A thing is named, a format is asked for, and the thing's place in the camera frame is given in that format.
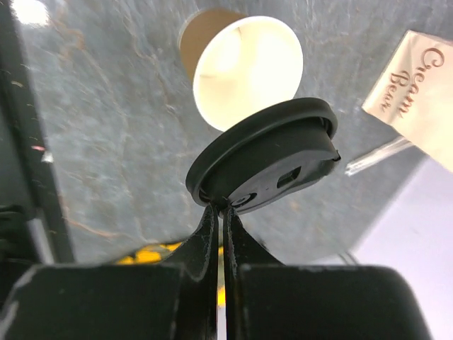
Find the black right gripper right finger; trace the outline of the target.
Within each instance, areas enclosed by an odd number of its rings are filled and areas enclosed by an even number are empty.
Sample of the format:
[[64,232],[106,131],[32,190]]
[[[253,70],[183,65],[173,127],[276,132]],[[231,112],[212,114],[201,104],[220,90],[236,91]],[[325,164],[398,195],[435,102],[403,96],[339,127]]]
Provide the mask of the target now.
[[229,339],[429,339],[410,286],[383,266],[279,262],[223,213]]

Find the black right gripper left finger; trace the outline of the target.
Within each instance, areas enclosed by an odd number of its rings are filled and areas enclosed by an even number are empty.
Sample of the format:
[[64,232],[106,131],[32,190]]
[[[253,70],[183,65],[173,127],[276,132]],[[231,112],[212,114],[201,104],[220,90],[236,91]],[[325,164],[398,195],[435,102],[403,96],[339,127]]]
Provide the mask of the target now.
[[155,264],[35,265],[1,311],[2,339],[215,339],[217,211]]

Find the black plastic cup lid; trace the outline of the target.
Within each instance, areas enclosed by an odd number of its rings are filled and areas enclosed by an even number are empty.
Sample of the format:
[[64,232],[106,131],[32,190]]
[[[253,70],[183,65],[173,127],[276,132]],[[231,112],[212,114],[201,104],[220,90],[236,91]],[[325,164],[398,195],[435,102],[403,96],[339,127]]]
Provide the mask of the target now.
[[201,206],[250,213],[328,176],[340,161],[338,121],[320,98],[297,98],[242,120],[197,157],[185,185]]

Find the brown paper coffee cup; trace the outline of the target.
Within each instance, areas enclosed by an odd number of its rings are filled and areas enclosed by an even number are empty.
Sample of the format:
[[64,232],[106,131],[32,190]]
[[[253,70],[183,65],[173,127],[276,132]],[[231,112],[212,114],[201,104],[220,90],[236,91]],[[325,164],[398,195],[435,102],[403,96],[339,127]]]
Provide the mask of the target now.
[[199,114],[222,132],[293,99],[303,75],[299,38],[270,16],[200,11],[185,23],[178,47]]

